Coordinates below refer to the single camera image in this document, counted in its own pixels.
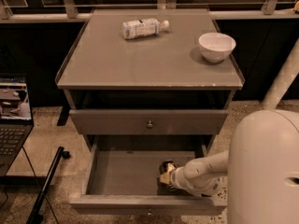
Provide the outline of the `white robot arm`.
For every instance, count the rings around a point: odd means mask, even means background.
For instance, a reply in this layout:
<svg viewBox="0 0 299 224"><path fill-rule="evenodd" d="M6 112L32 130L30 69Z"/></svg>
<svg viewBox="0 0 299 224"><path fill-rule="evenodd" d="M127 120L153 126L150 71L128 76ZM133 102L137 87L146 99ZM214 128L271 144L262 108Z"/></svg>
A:
<svg viewBox="0 0 299 224"><path fill-rule="evenodd" d="M228 224L299 224L299 114L254 112L236 126L227 151L164 164L160 182L192 196L220 191L228 177Z"/></svg>

